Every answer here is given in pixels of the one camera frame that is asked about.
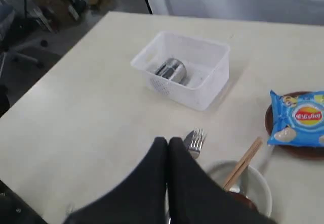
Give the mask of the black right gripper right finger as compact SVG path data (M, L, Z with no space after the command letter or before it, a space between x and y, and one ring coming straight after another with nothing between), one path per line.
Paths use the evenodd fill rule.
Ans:
M168 203L172 223L274 223L249 209L199 166L181 138L168 145Z

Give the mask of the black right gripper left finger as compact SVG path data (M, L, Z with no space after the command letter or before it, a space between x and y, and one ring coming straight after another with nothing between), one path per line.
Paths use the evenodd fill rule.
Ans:
M119 185L71 213L65 223L165 223L168 143L154 139L137 167Z

